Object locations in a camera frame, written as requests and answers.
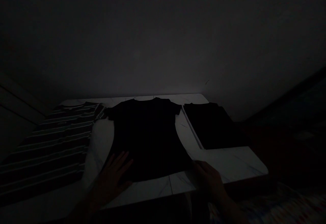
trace patterned fabric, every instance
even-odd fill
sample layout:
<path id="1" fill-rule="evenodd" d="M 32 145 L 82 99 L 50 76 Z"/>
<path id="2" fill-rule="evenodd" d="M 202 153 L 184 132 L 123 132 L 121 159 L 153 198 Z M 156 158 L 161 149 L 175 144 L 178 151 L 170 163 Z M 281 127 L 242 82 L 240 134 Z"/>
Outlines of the patterned fabric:
<path id="1" fill-rule="evenodd" d="M 276 194 L 238 203 L 250 223 L 326 223 L 326 196 L 304 196 L 279 183 Z M 211 223 L 224 223 L 216 206 L 208 203 Z"/>
<path id="2" fill-rule="evenodd" d="M 22 201 L 81 179 L 90 134 L 104 107 L 86 102 L 57 106 L 0 164 L 0 206 Z"/>

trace marble table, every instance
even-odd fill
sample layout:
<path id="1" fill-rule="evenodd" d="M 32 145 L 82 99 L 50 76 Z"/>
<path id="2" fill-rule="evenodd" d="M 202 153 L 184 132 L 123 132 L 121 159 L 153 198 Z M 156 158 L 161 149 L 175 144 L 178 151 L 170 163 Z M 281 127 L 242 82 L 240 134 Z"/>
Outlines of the marble table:
<path id="1" fill-rule="evenodd" d="M 85 101 L 102 103 L 114 107 L 120 102 L 136 99 L 150 100 L 155 97 L 168 98 L 180 105 L 187 103 L 204 104 L 207 99 L 201 94 L 161 95 L 141 97 L 118 97 L 99 99 L 67 100 L 67 106 L 83 104 Z M 224 183 L 268 174 L 266 166 L 249 147 L 203 150 L 184 110 L 176 116 L 176 131 L 189 156 L 194 160 L 207 161 L 216 168 Z M 110 151 L 114 138 L 113 121 L 99 120 L 92 130 L 91 143 L 81 181 L 49 193 L 5 206 L 0 209 L 2 223 L 38 223 L 63 218 L 73 209 L 92 187 Z M 196 189 L 192 172 L 178 172 L 158 179 L 133 183 L 125 192 L 103 208 L 112 208 L 140 201 L 179 194 Z"/>

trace folded black shirt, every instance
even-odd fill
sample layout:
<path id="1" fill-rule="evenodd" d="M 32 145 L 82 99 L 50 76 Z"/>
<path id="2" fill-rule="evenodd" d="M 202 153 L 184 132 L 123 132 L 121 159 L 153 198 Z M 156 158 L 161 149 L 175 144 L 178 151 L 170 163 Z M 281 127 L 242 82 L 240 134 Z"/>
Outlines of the folded black shirt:
<path id="1" fill-rule="evenodd" d="M 205 149 L 249 145 L 249 138 L 234 124 L 223 107 L 208 103 L 185 104 L 183 108 Z"/>
<path id="2" fill-rule="evenodd" d="M 191 168 L 191 158 L 179 140 L 175 119 L 181 105 L 169 99 L 121 102 L 104 113 L 114 121 L 114 140 L 104 164 L 113 153 L 129 151 L 133 164 L 124 181 L 145 181 Z"/>

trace white wall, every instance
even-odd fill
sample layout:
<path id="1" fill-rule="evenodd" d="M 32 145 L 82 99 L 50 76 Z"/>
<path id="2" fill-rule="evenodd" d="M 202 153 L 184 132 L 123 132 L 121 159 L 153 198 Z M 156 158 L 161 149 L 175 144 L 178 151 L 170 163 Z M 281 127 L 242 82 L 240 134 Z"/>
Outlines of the white wall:
<path id="1" fill-rule="evenodd" d="M 49 106 L 202 93 L 234 120 L 325 65 L 325 0 L 4 0 L 1 68 Z"/>

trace clothing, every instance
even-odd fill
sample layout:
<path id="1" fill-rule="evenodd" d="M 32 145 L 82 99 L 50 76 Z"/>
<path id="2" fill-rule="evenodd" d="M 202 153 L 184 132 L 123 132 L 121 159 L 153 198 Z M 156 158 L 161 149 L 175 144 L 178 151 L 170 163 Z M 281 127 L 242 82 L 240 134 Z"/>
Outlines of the clothing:
<path id="1" fill-rule="evenodd" d="M 233 148 L 250 144 L 249 138 L 218 104 L 185 104 L 183 109 L 205 149 Z"/>
<path id="2" fill-rule="evenodd" d="M 82 178 L 92 126 L 106 117 L 100 104 L 57 106 L 0 164 L 0 206 Z"/>
<path id="3" fill-rule="evenodd" d="M 301 194 L 278 183 L 275 193 L 237 203 L 249 223 L 325 223 L 326 195 Z M 208 203 L 210 223 L 225 223 L 218 209 Z"/>
<path id="4" fill-rule="evenodd" d="M 175 116 L 181 105 L 169 99 L 121 102 L 104 113 L 114 121 L 114 140 L 109 156 L 129 151 L 133 164 L 123 180 L 139 182 L 167 176 L 191 167 L 191 158 L 179 140 Z"/>

